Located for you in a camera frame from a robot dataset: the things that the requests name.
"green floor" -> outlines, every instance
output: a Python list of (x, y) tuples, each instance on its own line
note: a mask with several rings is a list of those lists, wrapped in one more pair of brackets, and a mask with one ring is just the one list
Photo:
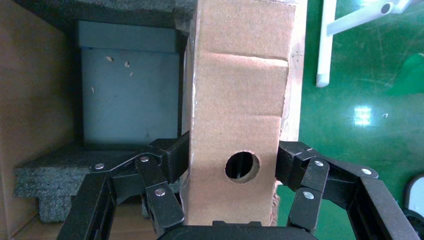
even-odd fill
[[(322, 0), (308, 2), (299, 140), (375, 169), (402, 205), (407, 182), (424, 173), (424, 2), (337, 34), (324, 88), (315, 87)], [(373, 1), (338, 2), (336, 18)], [(278, 193), (285, 226), (294, 193)], [(326, 200), (315, 236), (355, 239), (346, 212)]]

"torn cardboard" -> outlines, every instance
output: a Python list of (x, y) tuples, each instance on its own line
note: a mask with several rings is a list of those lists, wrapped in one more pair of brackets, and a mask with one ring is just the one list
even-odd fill
[[(293, 1), (198, 1), (185, 56), (187, 225), (270, 224), (295, 10)], [(243, 183), (226, 175), (240, 152), (259, 163)]]

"gray foam block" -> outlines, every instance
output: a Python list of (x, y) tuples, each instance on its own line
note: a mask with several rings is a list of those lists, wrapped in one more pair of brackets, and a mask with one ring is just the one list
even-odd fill
[[(130, 159), (135, 151), (87, 151), (69, 144), (45, 156), (27, 162), (15, 169), (17, 197), (38, 198), (40, 220), (43, 223), (63, 222), (72, 206), (90, 167), (97, 163), (111, 163)], [(180, 181), (170, 184), (174, 193), (181, 188)]]
[(71, 210), (71, 196), (46, 196), (38, 199), (38, 214), (42, 223), (65, 221)]
[(78, 20), (188, 32), (197, 0), (14, 0), (68, 35)]
[(107, 163), (132, 151), (85, 151), (70, 144), (15, 170), (17, 197), (74, 196), (90, 166)]

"white rod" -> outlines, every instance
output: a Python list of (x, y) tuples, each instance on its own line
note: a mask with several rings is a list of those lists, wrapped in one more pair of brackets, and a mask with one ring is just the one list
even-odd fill
[(368, 23), (372, 20), (390, 14), (392, 10), (392, 2), (389, 2), (387, 0), (377, 1), (331, 22), (330, 24), (328, 24), (327, 34), (335, 35), (341, 33), (348, 29), (354, 28), (361, 24)]
[(333, 48), (333, 35), (327, 34), (327, 26), (334, 21), (336, 15), (336, 0), (324, 0), (322, 6), (321, 35), (319, 37), (318, 71), (316, 86), (325, 87), (330, 82), (330, 65)]

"metal rivet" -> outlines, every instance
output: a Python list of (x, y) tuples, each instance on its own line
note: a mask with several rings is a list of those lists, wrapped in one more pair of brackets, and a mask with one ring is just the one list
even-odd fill
[(305, 198), (307, 199), (314, 199), (314, 195), (312, 194), (312, 192), (309, 191), (304, 191), (303, 195), (305, 196)]
[(148, 156), (142, 156), (140, 158), (140, 161), (142, 161), (143, 163), (148, 162), (149, 161), (149, 157)]
[(104, 167), (105, 167), (105, 164), (103, 162), (97, 163), (96, 165), (94, 165), (94, 168), (97, 169), (97, 170), (100, 170)]
[(156, 194), (156, 196), (158, 196), (158, 197), (163, 196), (163, 195), (165, 195), (165, 189), (163, 189), (163, 188), (158, 188), (158, 189), (156, 189), (156, 191), (154, 191), (154, 193), (155, 193), (155, 194)]
[(317, 165), (317, 166), (319, 166), (319, 167), (322, 167), (322, 166), (324, 166), (324, 163), (323, 163), (322, 161), (318, 161), (318, 160), (316, 160), (316, 161), (315, 161), (315, 165)]
[(366, 168), (362, 168), (361, 171), (366, 175), (371, 175), (371, 173), (372, 173), (370, 170), (368, 170)]

